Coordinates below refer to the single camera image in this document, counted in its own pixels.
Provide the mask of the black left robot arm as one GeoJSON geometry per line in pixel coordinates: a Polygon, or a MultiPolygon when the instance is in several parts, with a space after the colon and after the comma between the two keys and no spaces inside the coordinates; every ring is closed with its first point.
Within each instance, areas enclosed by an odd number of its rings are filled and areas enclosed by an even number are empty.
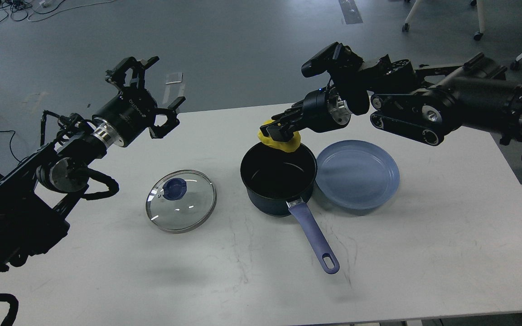
{"type": "MultiPolygon", "coordinates": [[[[177,109],[185,98],[159,108],[145,88],[145,72],[158,60],[157,56],[128,57],[107,70],[105,79],[118,90],[116,97],[91,119],[56,114],[60,130],[49,143],[42,117],[41,147],[8,175],[0,174],[0,273],[23,266],[30,256],[47,253],[66,237],[70,229],[66,218],[79,200],[118,193],[116,180],[90,168],[111,146],[127,147],[146,129],[152,138],[161,139],[179,125],[177,109]]],[[[17,298],[0,293],[0,302],[9,305],[2,325],[13,325],[17,298]]]]}

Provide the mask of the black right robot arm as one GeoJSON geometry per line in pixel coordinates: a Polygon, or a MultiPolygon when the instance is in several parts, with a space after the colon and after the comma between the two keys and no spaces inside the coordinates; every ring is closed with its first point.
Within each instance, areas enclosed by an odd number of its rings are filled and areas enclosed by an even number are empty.
{"type": "Polygon", "coordinates": [[[500,143],[522,142],[522,83],[506,80],[506,67],[483,53],[464,64],[414,68],[388,55],[366,62],[349,46],[332,43],[302,65],[302,75],[327,72],[325,87],[311,91],[260,127],[282,149],[295,132],[342,129],[351,115],[374,112],[375,128],[437,146],[459,127],[497,133],[500,143]]]}

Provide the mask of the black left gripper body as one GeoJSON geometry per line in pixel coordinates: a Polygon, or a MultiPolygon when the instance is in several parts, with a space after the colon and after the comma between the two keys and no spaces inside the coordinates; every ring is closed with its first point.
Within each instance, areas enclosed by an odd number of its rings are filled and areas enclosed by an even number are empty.
{"type": "Polygon", "coordinates": [[[92,119],[108,123],[118,134],[116,145],[127,147],[153,126],[156,109],[157,102],[149,91],[125,88],[96,111],[92,119]]]}

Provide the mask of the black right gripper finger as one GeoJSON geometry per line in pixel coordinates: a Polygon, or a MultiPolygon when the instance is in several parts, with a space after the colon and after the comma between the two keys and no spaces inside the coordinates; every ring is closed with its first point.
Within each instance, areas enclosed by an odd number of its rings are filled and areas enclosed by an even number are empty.
{"type": "Polygon", "coordinates": [[[300,144],[301,136],[298,131],[290,131],[280,122],[266,120],[261,124],[259,140],[265,144],[300,144]]]}
{"type": "Polygon", "coordinates": [[[272,124],[278,127],[309,127],[308,119],[304,117],[303,102],[296,102],[281,114],[272,117],[272,124]]]}

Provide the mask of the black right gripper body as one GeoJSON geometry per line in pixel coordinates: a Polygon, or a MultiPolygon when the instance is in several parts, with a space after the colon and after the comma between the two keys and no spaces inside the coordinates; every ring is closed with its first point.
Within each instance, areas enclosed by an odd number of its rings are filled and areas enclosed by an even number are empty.
{"type": "Polygon", "coordinates": [[[341,99],[335,87],[323,87],[308,93],[295,103],[300,111],[299,130],[310,129],[316,133],[338,130],[348,126],[352,112],[341,99]]]}

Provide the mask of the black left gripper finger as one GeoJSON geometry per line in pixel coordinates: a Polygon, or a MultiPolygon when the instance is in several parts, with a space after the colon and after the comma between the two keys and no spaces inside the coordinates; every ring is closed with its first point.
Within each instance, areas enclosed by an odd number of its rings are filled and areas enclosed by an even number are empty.
{"type": "Polygon", "coordinates": [[[162,139],[167,136],[174,128],[180,125],[178,119],[178,108],[186,101],[185,96],[179,96],[168,105],[166,108],[156,108],[153,110],[154,117],[165,116],[166,121],[164,124],[149,126],[149,133],[152,139],[162,139]]]}
{"type": "Polygon", "coordinates": [[[106,70],[105,81],[116,87],[118,91],[124,91],[126,87],[145,90],[145,72],[159,60],[158,56],[147,60],[137,60],[135,57],[124,58],[115,68],[106,70]]]}

